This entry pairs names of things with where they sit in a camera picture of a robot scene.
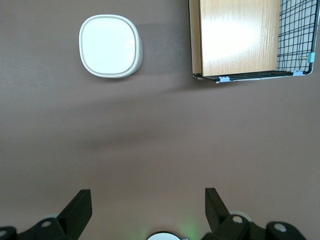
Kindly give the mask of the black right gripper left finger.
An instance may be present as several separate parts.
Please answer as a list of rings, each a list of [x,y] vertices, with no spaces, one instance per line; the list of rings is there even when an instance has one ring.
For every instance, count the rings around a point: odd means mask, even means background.
[[[56,217],[47,217],[24,232],[13,226],[2,226],[2,240],[78,240],[92,217],[89,189],[80,190]]]

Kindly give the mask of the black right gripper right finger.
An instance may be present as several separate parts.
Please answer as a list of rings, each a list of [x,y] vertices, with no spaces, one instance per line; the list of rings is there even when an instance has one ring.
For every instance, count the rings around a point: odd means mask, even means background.
[[[204,240],[304,240],[304,235],[287,222],[271,221],[265,228],[240,214],[231,214],[213,187],[205,189],[205,216],[211,232]]]

